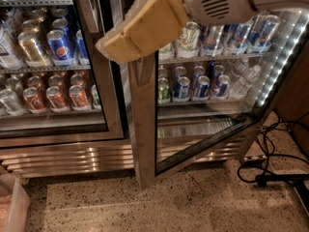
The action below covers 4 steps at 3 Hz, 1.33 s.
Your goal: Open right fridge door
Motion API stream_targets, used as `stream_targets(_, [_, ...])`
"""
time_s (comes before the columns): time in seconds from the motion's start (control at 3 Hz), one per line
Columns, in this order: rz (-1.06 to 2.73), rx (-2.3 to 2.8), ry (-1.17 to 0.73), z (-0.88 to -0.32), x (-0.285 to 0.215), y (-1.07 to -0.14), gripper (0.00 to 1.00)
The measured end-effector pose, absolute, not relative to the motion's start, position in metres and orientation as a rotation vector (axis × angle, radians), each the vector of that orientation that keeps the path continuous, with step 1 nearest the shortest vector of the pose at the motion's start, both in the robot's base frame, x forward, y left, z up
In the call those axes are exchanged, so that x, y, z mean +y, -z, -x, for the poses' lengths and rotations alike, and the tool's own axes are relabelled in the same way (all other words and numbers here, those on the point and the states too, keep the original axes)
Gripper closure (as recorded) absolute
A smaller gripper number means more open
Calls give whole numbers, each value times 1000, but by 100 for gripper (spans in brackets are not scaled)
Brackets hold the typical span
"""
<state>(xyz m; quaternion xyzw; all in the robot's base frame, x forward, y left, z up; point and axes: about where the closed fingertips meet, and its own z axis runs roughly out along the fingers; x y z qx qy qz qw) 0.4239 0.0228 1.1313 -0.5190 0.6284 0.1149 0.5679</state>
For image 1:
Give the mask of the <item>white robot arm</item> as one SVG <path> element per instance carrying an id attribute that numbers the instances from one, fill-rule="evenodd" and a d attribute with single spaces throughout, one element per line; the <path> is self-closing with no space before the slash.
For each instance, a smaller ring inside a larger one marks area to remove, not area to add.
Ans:
<path id="1" fill-rule="evenodd" d="M 135 0 L 125 20 L 96 48 L 114 62 L 131 62 L 176 40 L 189 20 L 203 26 L 239 24 L 262 11 L 308 7 L 309 0 Z"/>

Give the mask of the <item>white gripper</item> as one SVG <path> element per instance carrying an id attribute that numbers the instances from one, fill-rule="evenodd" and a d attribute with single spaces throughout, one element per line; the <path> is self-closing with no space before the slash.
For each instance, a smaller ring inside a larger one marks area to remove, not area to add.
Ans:
<path id="1" fill-rule="evenodd" d="M 202 25 L 244 23 L 258 13 L 250 0 L 134 0 L 125 20 L 99 39 L 96 48 L 118 64 L 146 57 L 183 33 L 187 11 Z"/>

